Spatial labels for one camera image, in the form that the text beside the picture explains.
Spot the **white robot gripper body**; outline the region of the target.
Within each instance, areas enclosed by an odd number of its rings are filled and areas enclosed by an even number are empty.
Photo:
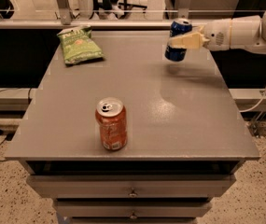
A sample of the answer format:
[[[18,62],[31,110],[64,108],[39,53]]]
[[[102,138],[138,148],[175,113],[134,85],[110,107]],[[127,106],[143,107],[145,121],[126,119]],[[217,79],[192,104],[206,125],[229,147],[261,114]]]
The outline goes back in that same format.
[[[228,50],[231,43],[231,19],[208,22],[203,29],[207,42],[204,46],[211,51]]]

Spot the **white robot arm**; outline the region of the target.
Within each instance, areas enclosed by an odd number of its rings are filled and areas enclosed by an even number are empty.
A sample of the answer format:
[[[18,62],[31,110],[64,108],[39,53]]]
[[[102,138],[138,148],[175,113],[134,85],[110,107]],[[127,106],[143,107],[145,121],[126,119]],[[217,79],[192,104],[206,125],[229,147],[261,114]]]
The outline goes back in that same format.
[[[174,49],[243,49],[266,54],[266,11],[262,17],[256,15],[210,21],[184,35],[170,38],[168,45]]]

